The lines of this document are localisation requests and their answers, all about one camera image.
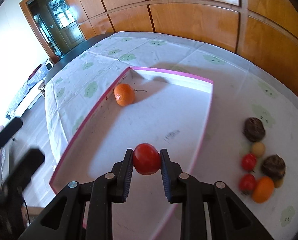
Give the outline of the red cherry tomato upper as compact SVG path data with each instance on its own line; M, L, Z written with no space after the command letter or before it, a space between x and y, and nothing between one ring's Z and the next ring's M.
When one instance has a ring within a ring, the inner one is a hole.
M247 172L253 171L256 164L257 164L257 158L252 153L248 153L244 155L244 157L241 160L241 167Z

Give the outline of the red cherry tomato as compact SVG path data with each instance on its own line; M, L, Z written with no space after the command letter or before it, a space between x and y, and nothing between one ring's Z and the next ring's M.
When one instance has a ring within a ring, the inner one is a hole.
M244 157L241 160L241 167L247 172L253 171L256 164L257 164L257 158L252 153L248 153L244 155Z
M256 188L257 182L252 174L244 175L239 182L239 189L244 194L250 194Z

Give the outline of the wooden wall cabinet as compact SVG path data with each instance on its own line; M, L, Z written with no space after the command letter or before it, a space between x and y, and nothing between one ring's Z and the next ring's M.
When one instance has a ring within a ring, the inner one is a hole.
M85 38L149 31L250 60L298 95L298 11L290 0L66 0Z

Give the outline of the dark glass door cabinet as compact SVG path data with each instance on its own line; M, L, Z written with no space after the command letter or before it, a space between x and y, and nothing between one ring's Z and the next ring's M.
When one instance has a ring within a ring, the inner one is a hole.
M85 41L66 0L22 0L20 8L53 63Z

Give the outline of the tan longan upper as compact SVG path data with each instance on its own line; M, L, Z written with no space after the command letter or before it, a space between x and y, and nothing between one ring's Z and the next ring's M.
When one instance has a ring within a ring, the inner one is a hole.
M265 154L266 146L258 141L252 144L251 153L254 154L257 158L262 157Z

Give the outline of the tan longan lower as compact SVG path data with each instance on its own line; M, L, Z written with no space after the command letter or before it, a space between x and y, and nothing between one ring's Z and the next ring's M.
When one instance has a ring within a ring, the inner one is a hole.
M284 183L284 179L278 179L278 180L275 180L274 181L274 187L277 189L277 188L280 188Z

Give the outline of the small tangerine with stem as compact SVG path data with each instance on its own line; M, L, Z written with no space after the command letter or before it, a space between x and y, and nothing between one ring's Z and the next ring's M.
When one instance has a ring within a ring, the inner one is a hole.
M117 104L122 107L131 105L135 102L136 92L146 92L146 90L136 90L126 83L120 83L113 90Z

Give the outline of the dark brown water chestnut round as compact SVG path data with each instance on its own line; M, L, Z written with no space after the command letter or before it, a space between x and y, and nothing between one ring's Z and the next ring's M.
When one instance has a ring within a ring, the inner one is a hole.
M244 122L243 134L250 142L258 142L264 139L266 132L261 120L251 117Z

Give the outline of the white cloud-print tablecloth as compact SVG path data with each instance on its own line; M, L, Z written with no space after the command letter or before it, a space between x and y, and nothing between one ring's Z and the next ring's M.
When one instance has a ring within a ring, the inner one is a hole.
M207 43L119 32L78 53L45 89L47 129L57 165L105 90L129 67L172 70L212 81L201 148L187 173L206 183L224 181L274 239L293 239L298 232L298 98L251 62ZM264 124L265 155L277 154L286 165L283 185L263 204L239 190L241 159L250 148L243 134L249 117Z

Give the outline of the red cherry tomato lower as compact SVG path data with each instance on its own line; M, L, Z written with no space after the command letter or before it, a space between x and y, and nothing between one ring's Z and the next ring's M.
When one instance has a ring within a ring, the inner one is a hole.
M239 182L239 189L244 194L250 194L256 188L257 182L252 174L244 175Z

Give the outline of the dark brown water chestnut large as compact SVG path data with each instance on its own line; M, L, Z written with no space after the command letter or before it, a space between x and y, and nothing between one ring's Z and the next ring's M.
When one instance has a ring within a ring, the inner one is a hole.
M261 172L274 181L283 179L286 173L285 161L277 154L270 155L262 162Z

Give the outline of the tan longan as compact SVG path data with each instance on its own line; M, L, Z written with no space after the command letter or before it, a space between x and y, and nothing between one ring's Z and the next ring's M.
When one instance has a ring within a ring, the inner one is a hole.
M277 188L280 188L284 183L284 179L278 179L278 180L275 180L274 181L274 187L277 189Z
M254 154L257 158L262 157L265 154L266 146L258 141L252 144L251 153Z

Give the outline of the pink shallow tray box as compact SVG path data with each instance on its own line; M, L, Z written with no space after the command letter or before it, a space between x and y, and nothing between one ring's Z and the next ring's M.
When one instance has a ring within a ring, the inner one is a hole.
M135 102L116 103L113 87L129 84ZM87 183L109 172L129 148L148 143L166 149L184 172L192 171L201 148L212 101L211 80L193 74L129 67L110 84L60 158L51 178L54 192L72 181ZM114 239L155 239L173 206L165 197L160 172L133 172L129 195L114 204Z

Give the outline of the large textured orange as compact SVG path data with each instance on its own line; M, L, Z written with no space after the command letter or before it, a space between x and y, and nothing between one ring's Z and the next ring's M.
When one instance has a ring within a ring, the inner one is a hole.
M252 193L252 200L258 204L270 199L274 191L274 182L270 177L264 176L257 181L256 188Z

